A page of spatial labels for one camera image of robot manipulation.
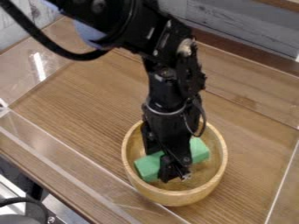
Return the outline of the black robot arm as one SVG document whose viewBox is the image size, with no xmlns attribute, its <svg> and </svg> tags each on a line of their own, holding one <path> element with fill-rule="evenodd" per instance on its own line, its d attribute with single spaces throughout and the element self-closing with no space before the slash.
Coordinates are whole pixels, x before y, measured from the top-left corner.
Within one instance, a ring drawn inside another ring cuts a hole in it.
<svg viewBox="0 0 299 224">
<path fill-rule="evenodd" d="M 193 139 L 207 127 L 201 91 L 207 76 L 193 29 L 159 9 L 158 0 L 46 0 L 74 19 L 101 52 L 125 48 L 143 60 L 149 95 L 142 105 L 146 157 L 135 162 L 146 182 L 186 179 L 198 162 Z"/>
</svg>

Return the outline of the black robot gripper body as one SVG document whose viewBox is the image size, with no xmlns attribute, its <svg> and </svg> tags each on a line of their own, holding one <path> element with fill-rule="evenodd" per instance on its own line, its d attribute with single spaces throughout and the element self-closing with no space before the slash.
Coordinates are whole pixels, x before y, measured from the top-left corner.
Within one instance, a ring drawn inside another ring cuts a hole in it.
<svg viewBox="0 0 299 224">
<path fill-rule="evenodd" d="M 165 155 L 181 163 L 193 159 L 190 141 L 193 137 L 202 136 L 207 126 L 202 102 L 187 101 L 174 111 L 154 109 L 146 102 L 143 112 L 142 129 L 154 133 Z"/>
</svg>

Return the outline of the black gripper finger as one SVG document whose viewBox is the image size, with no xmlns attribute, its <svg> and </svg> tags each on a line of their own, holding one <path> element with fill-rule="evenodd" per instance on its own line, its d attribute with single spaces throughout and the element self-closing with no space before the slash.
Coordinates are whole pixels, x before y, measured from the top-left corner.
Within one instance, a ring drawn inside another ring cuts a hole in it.
<svg viewBox="0 0 299 224">
<path fill-rule="evenodd" d="M 153 155 L 157 152 L 162 151 L 163 148 L 158 143 L 158 140 L 155 139 L 155 134 L 147 129 L 142 129 L 142 134 L 145 142 L 145 153 L 147 155 Z"/>
<path fill-rule="evenodd" d="M 161 156 L 161 168 L 158 172 L 158 178 L 169 183 L 173 179 L 179 178 L 186 180 L 191 177 L 190 167 L 193 160 L 189 158 L 182 163 L 173 159 L 170 156 Z"/>
</svg>

